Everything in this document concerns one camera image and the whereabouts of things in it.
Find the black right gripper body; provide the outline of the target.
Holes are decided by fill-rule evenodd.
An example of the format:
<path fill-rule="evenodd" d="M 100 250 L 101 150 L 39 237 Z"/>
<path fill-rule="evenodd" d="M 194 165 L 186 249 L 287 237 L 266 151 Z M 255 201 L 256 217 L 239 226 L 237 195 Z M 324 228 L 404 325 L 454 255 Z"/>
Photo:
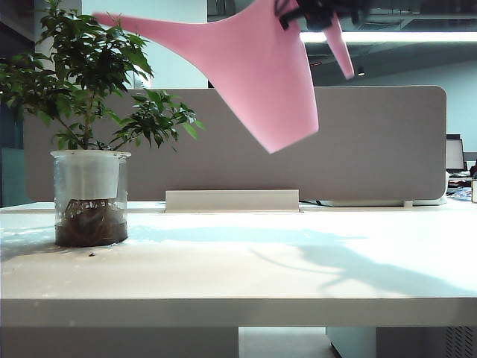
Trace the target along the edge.
<path fill-rule="evenodd" d="M 298 1 L 309 30 L 321 31 L 331 26 L 332 18 L 349 17 L 353 25 L 360 25 L 370 12 L 368 0 L 305 0 Z"/>

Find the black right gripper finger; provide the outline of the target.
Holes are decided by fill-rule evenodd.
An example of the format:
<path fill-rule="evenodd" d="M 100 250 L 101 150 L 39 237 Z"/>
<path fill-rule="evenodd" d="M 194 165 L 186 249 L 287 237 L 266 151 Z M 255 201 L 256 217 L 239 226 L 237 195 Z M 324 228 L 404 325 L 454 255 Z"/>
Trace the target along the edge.
<path fill-rule="evenodd" d="M 288 3 L 289 3 L 289 0 L 274 1 L 274 15 L 276 18 L 278 18 L 279 23 L 282 26 L 282 29 L 288 29 L 289 23 L 292 20 L 298 19 L 299 17 L 303 15 L 302 9 L 300 7 L 296 7 L 295 9 L 292 9 L 292 10 L 286 10 Z"/>

